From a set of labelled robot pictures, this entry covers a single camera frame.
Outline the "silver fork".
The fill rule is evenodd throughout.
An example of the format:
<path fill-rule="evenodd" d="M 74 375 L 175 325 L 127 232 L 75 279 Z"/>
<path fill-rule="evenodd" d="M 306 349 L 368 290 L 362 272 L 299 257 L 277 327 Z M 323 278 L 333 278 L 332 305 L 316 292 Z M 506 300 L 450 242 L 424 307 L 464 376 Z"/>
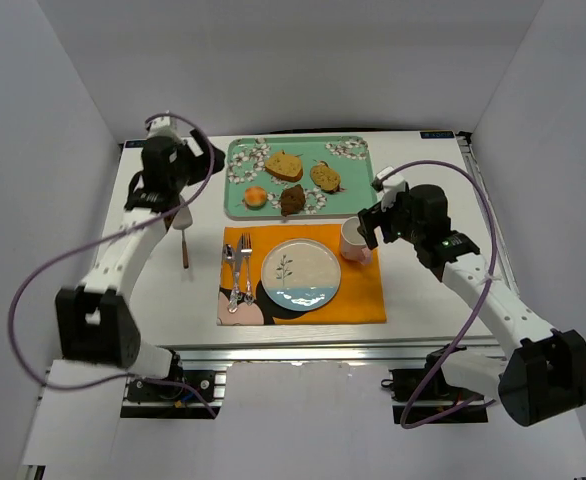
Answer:
<path fill-rule="evenodd" d="M 255 297 L 251 281 L 250 260 L 253 253 L 252 241 L 249 233 L 243 233 L 240 238 L 240 253 L 246 267 L 246 292 L 244 294 L 244 303 L 251 306 Z"/>

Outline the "small yellow bread slice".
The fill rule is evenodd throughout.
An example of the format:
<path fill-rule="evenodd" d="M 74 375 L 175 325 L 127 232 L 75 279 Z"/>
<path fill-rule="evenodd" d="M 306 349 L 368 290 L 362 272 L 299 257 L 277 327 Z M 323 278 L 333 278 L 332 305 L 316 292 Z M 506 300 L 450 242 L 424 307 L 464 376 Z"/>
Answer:
<path fill-rule="evenodd" d="M 323 192 L 334 194 L 342 190 L 341 176 L 325 161 L 319 161 L 310 169 L 310 178 Z"/>

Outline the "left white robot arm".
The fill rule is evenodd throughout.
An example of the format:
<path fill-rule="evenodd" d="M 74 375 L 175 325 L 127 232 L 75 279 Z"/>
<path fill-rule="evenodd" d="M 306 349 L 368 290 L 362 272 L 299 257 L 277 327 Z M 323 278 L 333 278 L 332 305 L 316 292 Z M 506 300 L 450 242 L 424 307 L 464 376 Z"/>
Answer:
<path fill-rule="evenodd" d="M 128 301 L 150 254 L 168 230 L 192 223 L 182 191 L 224 167 L 224 153 L 191 133 L 201 154 L 168 129 L 150 134 L 142 168 L 131 178 L 116 238 L 75 288 L 55 298 L 62 353 L 68 360 L 117 367 L 167 380 L 177 370 L 174 353 L 143 340 Z"/>

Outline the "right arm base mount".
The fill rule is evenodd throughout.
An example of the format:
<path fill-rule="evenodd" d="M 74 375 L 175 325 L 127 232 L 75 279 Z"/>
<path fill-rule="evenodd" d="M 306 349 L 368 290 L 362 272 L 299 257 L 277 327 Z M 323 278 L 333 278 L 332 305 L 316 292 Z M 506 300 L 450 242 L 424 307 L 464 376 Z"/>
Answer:
<path fill-rule="evenodd" d="M 439 356 L 440 352 L 429 354 L 424 366 L 420 368 L 392 369 L 387 377 L 381 380 L 381 388 L 390 394 L 393 401 L 393 420 L 396 425 L 401 424 L 406 403 Z M 439 371 L 417 397 L 407 415 L 406 422 L 417 423 L 464 402 L 468 402 L 468 405 L 463 409 L 437 419 L 434 424 L 487 423 L 487 410 L 495 404 L 494 400 L 489 400 L 468 389 L 448 385 L 442 372 Z"/>

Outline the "pink white mug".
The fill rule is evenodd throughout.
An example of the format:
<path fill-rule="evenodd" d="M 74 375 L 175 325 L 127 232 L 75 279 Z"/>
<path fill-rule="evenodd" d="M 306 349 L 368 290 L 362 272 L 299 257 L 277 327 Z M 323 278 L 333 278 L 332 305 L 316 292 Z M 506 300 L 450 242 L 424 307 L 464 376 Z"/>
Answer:
<path fill-rule="evenodd" d="M 358 232 L 359 225 L 357 217 L 351 217 L 342 224 L 339 249 L 344 259 L 367 265 L 372 260 L 372 253 L 364 237 Z"/>

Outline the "dark brown bread piece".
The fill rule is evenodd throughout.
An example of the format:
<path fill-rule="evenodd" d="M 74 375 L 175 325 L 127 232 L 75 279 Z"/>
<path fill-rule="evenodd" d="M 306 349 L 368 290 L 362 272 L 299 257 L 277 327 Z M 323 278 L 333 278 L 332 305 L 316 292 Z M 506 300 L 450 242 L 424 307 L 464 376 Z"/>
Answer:
<path fill-rule="evenodd" d="M 306 204 L 306 196 L 301 185 L 294 185 L 280 195 L 280 213 L 283 217 L 300 213 Z"/>

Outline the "large yellow bread slice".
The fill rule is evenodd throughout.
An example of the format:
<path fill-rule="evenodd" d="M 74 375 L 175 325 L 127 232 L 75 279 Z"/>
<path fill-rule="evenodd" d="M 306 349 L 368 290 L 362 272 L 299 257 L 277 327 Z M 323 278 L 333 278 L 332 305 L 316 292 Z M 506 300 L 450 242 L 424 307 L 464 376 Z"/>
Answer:
<path fill-rule="evenodd" d="M 297 182 L 303 176 L 303 164 L 300 157 L 286 153 L 284 150 L 269 157 L 265 162 L 265 170 L 273 177 L 287 182 Z"/>

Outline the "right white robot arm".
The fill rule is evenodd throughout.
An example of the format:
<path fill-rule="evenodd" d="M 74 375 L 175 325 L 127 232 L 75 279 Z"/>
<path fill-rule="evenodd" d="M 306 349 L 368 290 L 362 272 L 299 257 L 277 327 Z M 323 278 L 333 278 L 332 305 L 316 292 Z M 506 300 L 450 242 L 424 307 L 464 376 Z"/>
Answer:
<path fill-rule="evenodd" d="M 370 249 L 377 236 L 410 243 L 420 264 L 472 309 L 504 352 L 485 357 L 452 341 L 428 355 L 425 373 L 405 407 L 422 392 L 466 390 L 504 407 L 517 424 L 530 426 L 586 404 L 586 341 L 560 331 L 526 306 L 492 273 L 492 264 L 465 234 L 451 227 L 448 200 L 436 185 L 372 184 L 382 193 L 359 212 L 358 231 Z"/>

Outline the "round orange bun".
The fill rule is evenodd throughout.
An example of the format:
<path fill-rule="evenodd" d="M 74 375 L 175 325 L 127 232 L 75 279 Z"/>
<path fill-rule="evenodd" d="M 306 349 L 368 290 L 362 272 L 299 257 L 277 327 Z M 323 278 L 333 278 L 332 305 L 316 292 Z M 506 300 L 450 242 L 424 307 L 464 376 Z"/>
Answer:
<path fill-rule="evenodd" d="M 259 186 L 249 187 L 244 191 L 243 203 L 247 208 L 260 209 L 268 200 L 268 192 Z"/>

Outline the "wooden handled spatula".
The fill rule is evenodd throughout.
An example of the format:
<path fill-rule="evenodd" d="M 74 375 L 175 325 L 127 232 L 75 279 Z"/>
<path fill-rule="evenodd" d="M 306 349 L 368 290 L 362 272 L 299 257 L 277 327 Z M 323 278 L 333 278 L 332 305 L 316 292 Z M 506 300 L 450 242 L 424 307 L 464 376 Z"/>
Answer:
<path fill-rule="evenodd" d="M 188 246 L 186 241 L 186 230 L 193 224 L 193 218 L 189 207 L 181 208 L 174 217 L 172 228 L 181 234 L 182 265 L 184 269 L 189 268 Z"/>

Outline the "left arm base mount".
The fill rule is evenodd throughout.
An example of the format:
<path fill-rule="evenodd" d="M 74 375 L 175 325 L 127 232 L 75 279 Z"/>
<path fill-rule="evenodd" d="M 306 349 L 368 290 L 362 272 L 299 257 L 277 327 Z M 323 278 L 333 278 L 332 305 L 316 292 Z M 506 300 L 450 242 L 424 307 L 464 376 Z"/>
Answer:
<path fill-rule="evenodd" d="M 173 379 L 190 386 L 204 400 L 188 388 L 159 385 L 135 379 L 128 381 L 124 390 L 120 417 L 149 420 L 212 420 L 206 405 L 218 414 L 225 395 L 228 364 L 187 362 L 181 365 L 183 373 Z"/>

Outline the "orange placemat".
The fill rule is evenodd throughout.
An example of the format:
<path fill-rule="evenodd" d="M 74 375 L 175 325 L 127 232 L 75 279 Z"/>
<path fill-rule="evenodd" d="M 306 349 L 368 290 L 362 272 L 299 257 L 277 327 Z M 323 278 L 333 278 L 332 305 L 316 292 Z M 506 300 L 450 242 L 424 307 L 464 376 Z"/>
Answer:
<path fill-rule="evenodd" d="M 382 279 L 378 256 L 372 253 L 367 265 L 342 257 L 339 249 L 339 224 L 288 224 L 267 225 L 224 230 L 224 244 L 238 244 L 243 233 L 249 233 L 253 253 L 250 260 L 254 303 L 244 303 L 246 292 L 246 267 L 242 263 L 241 291 L 238 307 L 229 310 L 230 295 L 234 285 L 233 268 L 223 266 L 218 296 L 218 323 L 220 325 L 328 325 L 384 323 Z M 337 294 L 325 306 L 309 312 L 293 312 L 276 305 L 262 287 L 261 268 L 265 256 L 277 245 L 292 239 L 311 239 L 327 246 L 337 257 L 341 267 L 341 284 Z"/>

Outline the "white blue ceramic plate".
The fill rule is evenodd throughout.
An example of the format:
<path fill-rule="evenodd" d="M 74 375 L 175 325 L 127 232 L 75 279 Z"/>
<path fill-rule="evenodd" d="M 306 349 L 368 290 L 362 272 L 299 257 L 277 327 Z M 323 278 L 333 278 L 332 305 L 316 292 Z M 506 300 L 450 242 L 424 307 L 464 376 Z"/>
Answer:
<path fill-rule="evenodd" d="M 274 247 L 261 268 L 262 287 L 279 307 L 309 312 L 328 304 L 341 284 L 335 254 L 311 239 L 287 240 Z"/>

